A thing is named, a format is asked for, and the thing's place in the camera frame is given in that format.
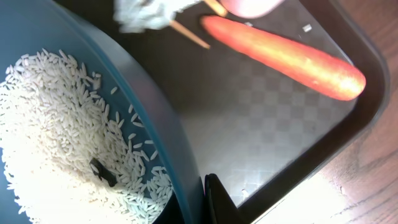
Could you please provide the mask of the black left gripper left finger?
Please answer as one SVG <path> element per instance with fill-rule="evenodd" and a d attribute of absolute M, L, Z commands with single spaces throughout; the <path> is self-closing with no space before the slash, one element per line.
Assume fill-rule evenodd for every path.
<path fill-rule="evenodd" d="M 93 174 L 100 180 L 106 180 L 110 187 L 114 187 L 117 184 L 116 176 L 107 170 L 99 160 L 92 158 L 89 165 Z"/>

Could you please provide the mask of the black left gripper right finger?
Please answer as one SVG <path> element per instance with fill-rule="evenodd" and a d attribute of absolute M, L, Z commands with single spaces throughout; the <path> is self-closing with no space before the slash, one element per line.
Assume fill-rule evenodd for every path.
<path fill-rule="evenodd" d="M 206 222 L 244 224 L 242 216 L 216 174 L 205 176 Z"/>

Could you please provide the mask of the orange carrot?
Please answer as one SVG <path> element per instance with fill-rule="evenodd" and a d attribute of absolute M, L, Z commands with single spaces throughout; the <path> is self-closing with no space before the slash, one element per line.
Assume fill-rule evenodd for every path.
<path fill-rule="evenodd" d="M 201 25 L 233 50 L 330 98 L 349 101 L 365 89 L 355 66 L 313 47 L 219 16 L 203 16 Z"/>

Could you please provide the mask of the dark blue plate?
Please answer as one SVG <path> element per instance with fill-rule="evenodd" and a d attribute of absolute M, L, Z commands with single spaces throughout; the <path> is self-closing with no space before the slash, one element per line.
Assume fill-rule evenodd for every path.
<path fill-rule="evenodd" d="M 102 74 L 101 94 L 113 110 L 134 105 L 171 178 L 174 196 L 159 218 L 172 209 L 185 223 L 201 223 L 205 195 L 193 152 L 176 112 L 139 63 L 116 41 L 53 1 L 1 3 L 1 68 L 23 54 L 64 50 Z"/>

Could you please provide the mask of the pink cup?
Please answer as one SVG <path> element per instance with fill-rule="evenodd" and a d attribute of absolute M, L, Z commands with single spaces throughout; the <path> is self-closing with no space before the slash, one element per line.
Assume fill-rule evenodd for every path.
<path fill-rule="evenodd" d="M 221 0 L 220 3 L 235 16 L 255 19 L 273 11 L 284 0 Z"/>

